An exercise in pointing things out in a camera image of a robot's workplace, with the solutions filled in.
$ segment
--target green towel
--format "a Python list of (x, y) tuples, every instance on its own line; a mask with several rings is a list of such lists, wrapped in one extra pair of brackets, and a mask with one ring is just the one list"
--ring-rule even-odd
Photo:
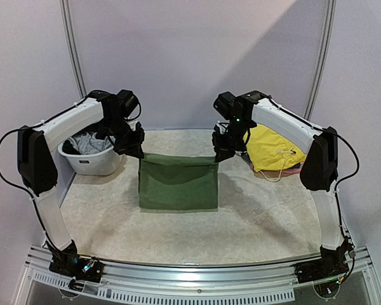
[(145, 154), (138, 170), (140, 208), (217, 209), (217, 172), (215, 157)]

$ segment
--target laundry basket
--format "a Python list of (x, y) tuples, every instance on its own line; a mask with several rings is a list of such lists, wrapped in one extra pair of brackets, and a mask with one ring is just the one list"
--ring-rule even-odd
[(62, 151), (64, 143), (58, 146), (58, 152), (65, 156), (71, 167), (79, 175), (110, 175), (119, 167), (122, 156), (109, 147), (97, 154), (66, 154)]

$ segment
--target yellow fabric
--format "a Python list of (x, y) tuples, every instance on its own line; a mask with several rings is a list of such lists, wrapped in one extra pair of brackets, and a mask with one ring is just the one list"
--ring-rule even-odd
[(254, 171), (284, 170), (306, 159), (306, 155), (291, 141), (264, 125), (250, 129), (247, 153)]

